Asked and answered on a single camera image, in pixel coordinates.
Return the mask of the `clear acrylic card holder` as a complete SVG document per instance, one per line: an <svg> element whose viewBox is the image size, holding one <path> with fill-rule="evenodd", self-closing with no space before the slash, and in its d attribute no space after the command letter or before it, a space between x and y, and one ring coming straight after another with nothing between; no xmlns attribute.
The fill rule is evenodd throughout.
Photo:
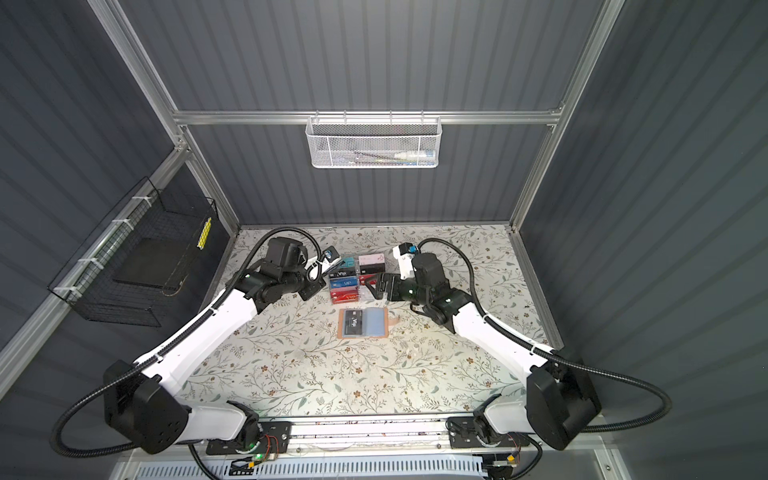
<svg viewBox="0 0 768 480"><path fill-rule="evenodd" d="M327 275L331 303L340 305L375 300L377 282L386 270L383 253L342 257Z"/></svg>

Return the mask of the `pink leather card wallet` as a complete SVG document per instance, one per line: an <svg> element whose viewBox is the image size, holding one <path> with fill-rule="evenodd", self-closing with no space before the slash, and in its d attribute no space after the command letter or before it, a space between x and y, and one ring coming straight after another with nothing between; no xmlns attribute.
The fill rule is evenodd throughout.
<svg viewBox="0 0 768 480"><path fill-rule="evenodd" d="M342 309L337 337L340 339L387 338L389 311L386 308Z"/></svg>

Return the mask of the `black VIP card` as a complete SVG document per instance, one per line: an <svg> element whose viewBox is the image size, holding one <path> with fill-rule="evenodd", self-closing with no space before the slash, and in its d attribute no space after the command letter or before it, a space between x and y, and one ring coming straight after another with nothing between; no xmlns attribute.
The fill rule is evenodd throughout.
<svg viewBox="0 0 768 480"><path fill-rule="evenodd" d="M365 335L365 311L346 309L342 315L342 337L357 338Z"/></svg>

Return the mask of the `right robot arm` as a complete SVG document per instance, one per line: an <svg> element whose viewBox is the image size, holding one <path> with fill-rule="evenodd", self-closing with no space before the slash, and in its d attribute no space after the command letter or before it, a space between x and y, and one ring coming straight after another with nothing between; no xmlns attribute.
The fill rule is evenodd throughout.
<svg viewBox="0 0 768 480"><path fill-rule="evenodd" d="M399 271L378 275L369 287L375 298L409 303L491 355L524 387L523 400L494 394L475 409L473 428L480 442L490 445L506 434L533 433L563 450L598 415L601 405L586 373L536 354L536 347L552 355L557 351L479 312L474 295L450 285L435 254L404 243L393 248L393 257Z"/></svg>

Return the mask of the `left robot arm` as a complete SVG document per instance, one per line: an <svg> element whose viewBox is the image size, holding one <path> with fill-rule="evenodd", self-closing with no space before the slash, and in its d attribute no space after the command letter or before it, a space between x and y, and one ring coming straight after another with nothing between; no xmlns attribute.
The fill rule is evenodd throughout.
<svg viewBox="0 0 768 480"><path fill-rule="evenodd" d="M104 395L106 423L134 447L157 454L176 444L221 441L241 454L264 445L259 416L237 401L192 407L177 399L185 382L238 328L283 296L312 298L340 260L334 247L310 256L299 240L264 237L264 258L248 258L212 303L168 340L139 357L139 373Z"/></svg>

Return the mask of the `red VIP card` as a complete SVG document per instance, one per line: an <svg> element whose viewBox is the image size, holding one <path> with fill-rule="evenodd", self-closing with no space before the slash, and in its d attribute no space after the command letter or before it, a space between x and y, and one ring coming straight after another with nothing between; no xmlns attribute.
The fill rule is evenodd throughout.
<svg viewBox="0 0 768 480"><path fill-rule="evenodd" d="M375 274L366 274L366 275L360 275L358 277L359 284L362 286L372 286L375 287L376 284L380 281L381 274L375 273Z"/></svg>

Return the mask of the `black card right column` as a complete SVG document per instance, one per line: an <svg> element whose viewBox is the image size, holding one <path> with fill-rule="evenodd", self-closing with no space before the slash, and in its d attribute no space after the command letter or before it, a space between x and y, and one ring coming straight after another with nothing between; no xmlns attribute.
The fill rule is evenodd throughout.
<svg viewBox="0 0 768 480"><path fill-rule="evenodd" d="M385 271L386 271L385 263L360 265L361 275L372 275L372 274L384 273Z"/></svg>

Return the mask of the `pink VIP card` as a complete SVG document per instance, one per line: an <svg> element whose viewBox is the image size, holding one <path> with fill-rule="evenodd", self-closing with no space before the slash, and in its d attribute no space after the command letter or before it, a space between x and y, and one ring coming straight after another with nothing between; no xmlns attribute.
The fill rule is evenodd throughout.
<svg viewBox="0 0 768 480"><path fill-rule="evenodd" d="M360 255L358 260L361 267L386 263L385 255L381 253Z"/></svg>

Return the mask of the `blue VIP card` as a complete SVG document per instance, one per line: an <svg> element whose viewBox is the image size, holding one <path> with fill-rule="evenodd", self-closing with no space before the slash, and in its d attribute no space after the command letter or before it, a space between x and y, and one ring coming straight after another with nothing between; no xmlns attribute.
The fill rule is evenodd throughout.
<svg viewBox="0 0 768 480"><path fill-rule="evenodd" d="M359 282L357 277L335 278L331 279L329 283L329 288L331 290L357 288L358 286Z"/></svg>

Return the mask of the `black VIP card left column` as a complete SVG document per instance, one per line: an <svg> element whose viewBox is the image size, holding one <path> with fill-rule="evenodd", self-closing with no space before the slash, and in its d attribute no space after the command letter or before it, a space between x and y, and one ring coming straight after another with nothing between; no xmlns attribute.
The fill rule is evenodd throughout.
<svg viewBox="0 0 768 480"><path fill-rule="evenodd" d="M339 268L331 271L328 274L328 277L330 279L335 278L347 278L347 277L356 277L358 275L355 268Z"/></svg>

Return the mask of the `yellow marker pen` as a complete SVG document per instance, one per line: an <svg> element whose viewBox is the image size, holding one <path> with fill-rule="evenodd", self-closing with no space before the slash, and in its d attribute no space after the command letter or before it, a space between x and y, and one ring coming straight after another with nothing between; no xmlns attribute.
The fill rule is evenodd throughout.
<svg viewBox="0 0 768 480"><path fill-rule="evenodd" d="M203 250L205 248L211 227L212 227L212 218L208 217L201 228L201 231L196 243L196 247L199 250Z"/></svg>

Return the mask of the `pens in white basket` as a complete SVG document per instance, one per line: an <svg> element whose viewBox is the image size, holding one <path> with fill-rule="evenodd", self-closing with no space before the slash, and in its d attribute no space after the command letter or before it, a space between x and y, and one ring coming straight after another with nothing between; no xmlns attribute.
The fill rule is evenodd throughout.
<svg viewBox="0 0 768 480"><path fill-rule="evenodd" d="M408 150L397 152L368 152L355 150L356 162L377 162L393 165L430 167L438 163L435 150Z"/></svg>

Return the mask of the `black pad in basket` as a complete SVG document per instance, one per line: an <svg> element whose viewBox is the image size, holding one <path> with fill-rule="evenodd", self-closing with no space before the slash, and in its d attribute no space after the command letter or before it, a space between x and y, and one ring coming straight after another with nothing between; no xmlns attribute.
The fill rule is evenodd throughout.
<svg viewBox="0 0 768 480"><path fill-rule="evenodd" d="M186 278L189 246L180 240L143 238L118 267L113 280L175 291Z"/></svg>

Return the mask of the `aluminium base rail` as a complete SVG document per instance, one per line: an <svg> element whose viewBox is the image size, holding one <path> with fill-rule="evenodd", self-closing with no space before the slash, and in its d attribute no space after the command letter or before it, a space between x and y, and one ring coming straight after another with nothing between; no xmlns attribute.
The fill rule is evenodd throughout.
<svg viewBox="0 0 768 480"><path fill-rule="evenodd" d="M419 454L490 454L522 450L533 454L532 445L503 439L483 445L446 429L450 413L390 414L367 416L266 417L264 425L292 425L280 459Z"/></svg>

